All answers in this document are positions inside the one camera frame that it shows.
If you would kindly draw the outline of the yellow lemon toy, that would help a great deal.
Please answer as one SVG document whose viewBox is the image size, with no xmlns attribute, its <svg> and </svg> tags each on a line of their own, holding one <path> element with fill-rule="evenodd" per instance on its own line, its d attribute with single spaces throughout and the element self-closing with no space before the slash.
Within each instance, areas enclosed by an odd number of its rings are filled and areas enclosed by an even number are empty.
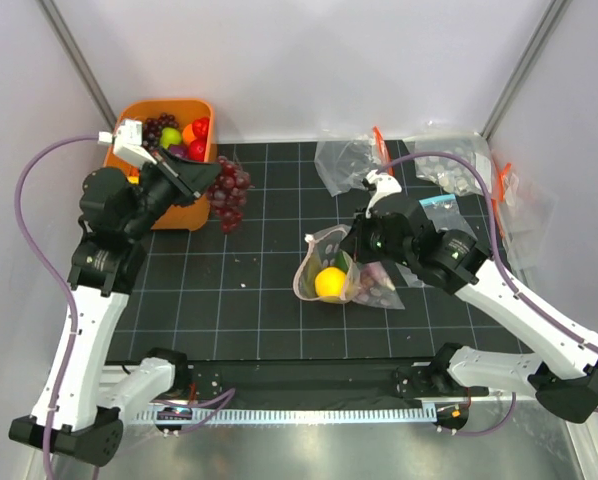
<svg viewBox="0 0 598 480">
<path fill-rule="evenodd" d="M 315 277 L 315 293 L 320 298 L 340 298 L 346 283 L 346 273 L 334 266 L 321 270 Z"/>
</svg>

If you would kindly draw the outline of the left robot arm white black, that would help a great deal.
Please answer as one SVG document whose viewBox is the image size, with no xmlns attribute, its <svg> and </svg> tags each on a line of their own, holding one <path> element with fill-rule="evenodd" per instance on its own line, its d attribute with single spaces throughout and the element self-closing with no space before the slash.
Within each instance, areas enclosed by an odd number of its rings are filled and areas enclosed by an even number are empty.
<svg viewBox="0 0 598 480">
<path fill-rule="evenodd" d="M 58 350 L 33 411 L 12 421 L 11 440 L 103 467 L 120 447 L 125 425 L 152 400 L 187 395 L 186 355 L 161 347 L 149 350 L 107 393 L 99 392 L 99 383 L 146 258 L 142 238 L 171 207 L 201 199 L 220 172 L 217 163 L 186 161 L 160 149 L 140 166 L 137 183 L 115 167 L 85 178 L 82 237 L 68 277 L 59 281 L 67 311 Z"/>
</svg>

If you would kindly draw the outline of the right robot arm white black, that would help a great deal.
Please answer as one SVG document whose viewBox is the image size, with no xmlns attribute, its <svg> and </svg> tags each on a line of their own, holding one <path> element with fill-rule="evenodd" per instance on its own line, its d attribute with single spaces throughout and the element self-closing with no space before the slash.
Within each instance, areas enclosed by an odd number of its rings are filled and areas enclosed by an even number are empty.
<svg viewBox="0 0 598 480">
<path fill-rule="evenodd" d="M 355 212 L 340 247 L 360 263 L 391 261 L 425 285 L 481 310 L 521 340 L 528 355 L 446 344 L 431 362 L 429 382 L 442 396 L 488 387 L 534 397 L 576 424 L 598 410 L 598 333 L 551 306 L 516 279 L 483 242 L 438 229 L 417 200 L 398 195 Z"/>
</svg>

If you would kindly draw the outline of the pink zip dotted bag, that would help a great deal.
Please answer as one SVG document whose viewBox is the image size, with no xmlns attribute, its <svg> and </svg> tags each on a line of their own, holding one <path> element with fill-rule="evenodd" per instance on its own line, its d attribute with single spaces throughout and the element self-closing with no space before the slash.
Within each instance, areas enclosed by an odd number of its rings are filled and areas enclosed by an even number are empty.
<svg viewBox="0 0 598 480">
<path fill-rule="evenodd" d="M 302 301 L 403 310 L 392 280 L 379 263 L 362 264 L 340 249 L 350 228 L 336 225 L 304 236 L 307 251 L 293 278 Z"/>
</svg>

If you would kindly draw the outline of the large dark grape bunch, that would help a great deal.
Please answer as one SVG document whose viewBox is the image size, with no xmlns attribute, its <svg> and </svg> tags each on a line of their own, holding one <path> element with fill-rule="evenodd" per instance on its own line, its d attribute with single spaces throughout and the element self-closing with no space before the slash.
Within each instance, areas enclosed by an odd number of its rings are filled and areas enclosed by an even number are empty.
<svg viewBox="0 0 598 480">
<path fill-rule="evenodd" d="M 230 234 L 243 220 L 243 209 L 252 186 L 251 177 L 240 163 L 223 155 L 217 157 L 217 162 L 221 171 L 206 197 L 212 213 L 221 223 L 222 232 Z"/>
</svg>

